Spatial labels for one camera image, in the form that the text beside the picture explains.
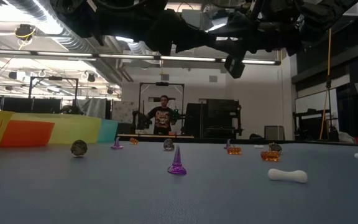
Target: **metal frame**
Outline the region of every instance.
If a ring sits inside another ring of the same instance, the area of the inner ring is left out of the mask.
[[[33,86],[32,81],[34,79],[38,79],[39,81]],[[31,99],[31,93],[32,93],[32,89],[34,87],[37,86],[37,84],[44,80],[44,79],[48,79],[48,80],[74,80],[75,81],[75,92],[74,92],[74,100],[73,100],[73,106],[76,106],[76,102],[77,102],[77,94],[78,94],[78,79],[77,78],[63,78],[63,77],[30,77],[30,87],[29,87],[29,99]]]
[[[0,49],[0,57],[15,57],[15,58],[31,58],[31,59],[56,59],[56,60],[85,60],[95,61],[97,58],[118,58],[118,59],[137,59],[137,60],[166,60],[179,62],[206,62],[206,63],[224,63],[225,58],[210,58],[202,57],[182,57],[182,56],[163,56],[163,55],[132,55],[132,54],[92,54],[92,53],[71,53],[71,52],[44,52],[34,50],[6,50]],[[280,65],[279,60],[264,60],[254,58],[243,58],[246,65]]]
[[[185,84],[181,84],[181,83],[164,83],[166,85],[159,85],[159,82],[155,82],[155,83],[139,83],[139,104],[138,104],[138,110],[140,111],[140,96],[142,94],[142,85],[155,85],[155,86],[170,86],[170,85],[176,85],[176,86],[181,86],[183,88],[183,93],[181,95],[181,116],[183,117],[183,110],[185,109],[184,104],[185,104]]]

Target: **wall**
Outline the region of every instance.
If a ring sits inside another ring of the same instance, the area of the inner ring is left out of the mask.
[[[149,68],[148,70],[141,70],[135,68],[127,68],[131,77],[136,81],[135,83],[122,84],[122,101],[138,102],[139,100],[139,82],[160,82],[161,72],[159,68]],[[216,69],[187,69],[182,68],[166,68],[164,73],[170,75],[169,83],[185,84],[185,101],[187,103],[198,103],[200,98],[225,99],[226,94],[226,74],[220,73]],[[209,76],[216,75],[218,77],[217,83],[210,83]],[[181,86],[177,86],[178,90],[183,91]],[[144,90],[140,96],[140,100],[148,101],[149,97],[160,97],[167,95],[170,98],[176,98],[181,101],[181,94],[173,86],[155,86],[150,85]]]
[[[239,100],[242,106],[241,123],[244,129],[239,139],[248,139],[250,134],[264,135],[264,126],[279,125],[285,129],[285,139],[293,139],[293,88],[291,85],[290,58],[285,57],[282,67],[247,65],[241,78],[234,80],[228,74],[213,69],[181,68],[164,69],[170,74],[170,83],[184,83],[185,105],[198,103],[200,98]],[[122,101],[139,99],[139,82],[160,82],[160,69],[141,70],[127,68],[137,83],[123,83]],[[217,75],[217,83],[209,83],[209,76]],[[147,101],[151,96],[168,95],[177,100],[180,94],[174,87],[150,85],[141,96]]]
[[[242,106],[244,131],[240,139],[248,139],[252,133],[263,136],[268,125],[283,126],[285,139],[293,139],[290,70],[290,58],[286,57],[282,67],[246,65],[242,76],[233,81],[232,94]]]

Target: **gray sphere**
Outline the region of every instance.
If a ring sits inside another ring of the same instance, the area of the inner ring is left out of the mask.
[[[88,147],[86,143],[82,140],[77,140],[71,145],[71,153],[75,157],[83,157],[85,153],[87,152]]]

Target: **translucent purple piece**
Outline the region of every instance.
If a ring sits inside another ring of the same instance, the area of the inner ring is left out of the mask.
[[[179,145],[177,145],[175,158],[173,158],[172,166],[168,168],[168,172],[176,175],[185,175],[187,173],[186,169],[181,165]]]
[[[231,146],[230,145],[230,139],[228,139],[227,142],[226,142],[226,146],[224,146],[223,148],[228,149],[230,146]]]
[[[113,146],[111,146],[112,149],[123,149],[124,146],[120,146],[119,145],[119,137],[116,138],[116,142],[114,143]]]

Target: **machine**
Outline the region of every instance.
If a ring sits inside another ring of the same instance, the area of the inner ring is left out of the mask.
[[[225,67],[233,78],[244,69],[246,52],[286,48],[289,55],[305,45],[320,41],[329,28],[358,0],[322,0],[311,4],[303,0],[245,0],[230,8],[227,24],[206,32],[192,26],[180,13],[165,9],[168,0],[50,0],[57,16],[80,37],[94,37],[103,45],[104,35],[144,41],[153,51],[170,55],[208,46],[229,54]],[[217,40],[217,37],[234,37]]]

